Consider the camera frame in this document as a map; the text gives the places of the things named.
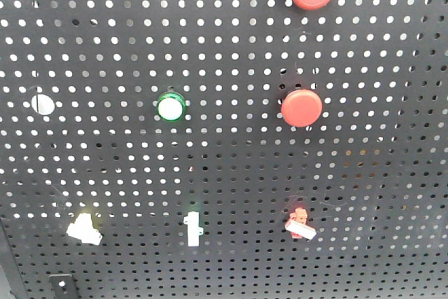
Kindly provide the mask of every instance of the perforated metal panel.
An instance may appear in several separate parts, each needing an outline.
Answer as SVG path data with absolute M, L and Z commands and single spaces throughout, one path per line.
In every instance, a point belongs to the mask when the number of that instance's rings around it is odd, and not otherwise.
M 82 298 L 448 298 L 448 0 L 0 1 L 0 216 L 30 298 L 59 273 Z M 296 86 L 312 127 L 279 114 Z M 169 87 L 180 122 L 155 115 Z M 65 235 L 80 212 L 100 246 Z

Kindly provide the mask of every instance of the white circle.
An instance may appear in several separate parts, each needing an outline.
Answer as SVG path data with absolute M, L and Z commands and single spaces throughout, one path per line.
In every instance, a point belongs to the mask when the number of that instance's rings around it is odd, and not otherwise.
M 166 120 L 176 120 L 182 116 L 183 107 L 177 99 L 168 97 L 163 99 L 158 105 L 160 117 Z
M 39 115 L 46 116 L 55 110 L 55 103 L 51 97 L 38 94 L 31 98 L 31 106 Z

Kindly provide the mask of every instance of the green indicator light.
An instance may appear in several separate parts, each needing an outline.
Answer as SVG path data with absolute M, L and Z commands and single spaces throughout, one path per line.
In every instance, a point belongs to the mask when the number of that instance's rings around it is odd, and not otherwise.
M 185 98 L 171 91 L 161 94 L 157 101 L 157 113 L 163 120 L 173 122 L 185 115 L 187 104 Z

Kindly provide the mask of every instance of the pegboard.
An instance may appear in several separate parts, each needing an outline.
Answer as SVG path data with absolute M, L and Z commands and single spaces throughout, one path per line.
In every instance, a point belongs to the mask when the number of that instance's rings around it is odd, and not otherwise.
M 0 1 L 0 217 L 29 298 L 51 274 L 95 299 L 448 298 L 448 0 Z M 281 117 L 296 87 L 311 127 Z M 81 212 L 99 246 L 66 236 Z

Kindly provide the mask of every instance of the white plastic clip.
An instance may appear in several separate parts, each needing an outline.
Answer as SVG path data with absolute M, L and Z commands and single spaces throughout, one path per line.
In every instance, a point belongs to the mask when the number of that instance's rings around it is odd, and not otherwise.
M 93 228 L 91 215 L 86 213 L 79 214 L 75 223 L 70 223 L 66 233 L 70 237 L 80 239 L 85 244 L 99 245 L 103 238 L 99 231 Z
M 316 230 L 314 228 L 311 228 L 306 224 L 294 220 L 289 220 L 285 224 L 285 229 L 287 229 L 287 231 L 291 231 L 296 235 L 305 237 L 306 239 L 313 239 L 314 236 L 316 236 Z
M 183 224 L 188 226 L 188 246 L 199 246 L 199 236 L 204 234 L 204 228 L 199 227 L 199 213 L 189 211 L 183 218 Z

